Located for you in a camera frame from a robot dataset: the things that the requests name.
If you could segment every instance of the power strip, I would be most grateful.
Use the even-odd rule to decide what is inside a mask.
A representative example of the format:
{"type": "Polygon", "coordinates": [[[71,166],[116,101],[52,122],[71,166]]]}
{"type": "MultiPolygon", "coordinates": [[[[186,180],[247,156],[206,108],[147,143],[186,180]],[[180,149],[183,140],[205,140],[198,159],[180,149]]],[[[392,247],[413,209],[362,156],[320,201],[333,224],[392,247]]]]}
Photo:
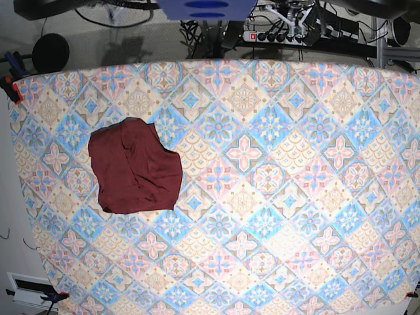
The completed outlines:
{"type": "Polygon", "coordinates": [[[244,31],[243,40],[251,43],[288,44],[301,47],[306,46],[302,39],[299,42],[295,37],[284,37],[284,35],[279,36],[276,32],[267,33],[266,31],[244,31]]]}

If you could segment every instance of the floor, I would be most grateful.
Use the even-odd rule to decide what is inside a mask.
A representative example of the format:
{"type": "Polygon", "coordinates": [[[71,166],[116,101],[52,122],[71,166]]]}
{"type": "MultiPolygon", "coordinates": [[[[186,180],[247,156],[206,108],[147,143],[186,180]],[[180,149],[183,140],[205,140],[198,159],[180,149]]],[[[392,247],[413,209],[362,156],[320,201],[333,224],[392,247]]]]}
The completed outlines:
{"type": "MultiPolygon", "coordinates": [[[[345,11],[336,7],[340,16],[345,11]]],[[[81,9],[89,17],[107,21],[106,11],[103,7],[93,9],[81,9]]],[[[129,24],[144,18],[144,13],[124,10],[119,13],[118,20],[129,24]]],[[[359,15],[357,20],[363,20],[370,24],[371,18],[359,15]]],[[[6,51],[20,51],[29,54],[35,42],[41,36],[44,20],[27,21],[13,12],[11,0],[0,0],[0,55],[6,51]]],[[[420,47],[420,26],[412,26],[409,47],[420,47]]],[[[60,16],[48,18],[44,25],[44,33],[59,33],[63,35],[70,45],[70,59],[66,66],[67,70],[81,68],[97,68],[113,64],[126,64],[132,62],[149,62],[157,60],[185,59],[187,48],[180,44],[182,36],[179,32],[179,23],[168,21],[164,15],[156,13],[154,19],[138,28],[128,30],[110,30],[95,26],[82,21],[74,12],[67,12],[60,16]]],[[[230,51],[227,58],[240,58],[249,56],[249,49],[230,51]]],[[[257,58],[276,58],[281,60],[298,61],[296,51],[266,51],[256,50],[257,58]]],[[[359,64],[367,66],[366,62],[359,58],[349,58],[331,54],[318,54],[313,52],[303,53],[306,62],[339,62],[359,64]]],[[[0,75],[5,75],[8,67],[0,64],[0,75]]],[[[9,118],[7,115],[7,101],[0,91],[0,235],[7,235],[10,228],[10,238],[0,240],[0,252],[3,253],[0,261],[0,288],[9,288],[10,283],[5,276],[6,271],[27,274],[31,276],[45,277],[41,261],[35,251],[28,249],[22,242],[24,238],[33,245],[32,233],[29,222],[24,212],[24,202],[20,185],[16,176],[16,165],[9,131],[9,118]]],[[[409,306],[409,315],[420,305],[420,299],[414,299],[409,306]]],[[[0,296],[2,314],[35,314],[11,303],[10,297],[0,296]]],[[[389,310],[390,314],[399,315],[404,312],[405,305],[389,310]]]]}

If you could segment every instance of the dark red towel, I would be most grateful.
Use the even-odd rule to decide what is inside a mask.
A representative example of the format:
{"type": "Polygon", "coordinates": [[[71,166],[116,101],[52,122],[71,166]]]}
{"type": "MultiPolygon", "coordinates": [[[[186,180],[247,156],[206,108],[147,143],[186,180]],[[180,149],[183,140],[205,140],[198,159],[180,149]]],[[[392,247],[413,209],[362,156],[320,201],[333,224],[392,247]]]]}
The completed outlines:
{"type": "Polygon", "coordinates": [[[154,124],[128,118],[95,131],[89,140],[92,169],[105,212],[173,209],[182,180],[179,155],[159,142],[154,124]]]}

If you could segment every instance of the patterned tablecloth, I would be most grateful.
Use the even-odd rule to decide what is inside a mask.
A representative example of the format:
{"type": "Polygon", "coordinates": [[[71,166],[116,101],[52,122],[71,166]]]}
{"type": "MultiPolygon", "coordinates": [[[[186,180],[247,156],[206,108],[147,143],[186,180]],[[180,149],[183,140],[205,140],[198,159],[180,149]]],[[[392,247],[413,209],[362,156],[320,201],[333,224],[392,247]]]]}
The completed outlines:
{"type": "Polygon", "coordinates": [[[63,314],[335,314],[420,277],[420,88],[335,64],[161,62],[30,77],[18,174],[63,314]],[[174,211],[104,213],[91,132],[154,122],[174,211]]]}

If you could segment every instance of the tile pattern fabric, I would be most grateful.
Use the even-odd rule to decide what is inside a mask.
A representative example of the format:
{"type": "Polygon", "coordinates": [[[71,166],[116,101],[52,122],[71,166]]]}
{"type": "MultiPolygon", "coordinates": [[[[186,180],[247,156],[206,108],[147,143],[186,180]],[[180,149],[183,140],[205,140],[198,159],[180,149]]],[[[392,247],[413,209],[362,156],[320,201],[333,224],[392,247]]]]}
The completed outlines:
{"type": "Polygon", "coordinates": [[[420,86],[271,60],[30,77],[9,103],[18,174],[63,314],[338,314],[420,277],[420,86]],[[91,132],[127,116],[180,154],[174,211],[105,213],[91,132]]]}

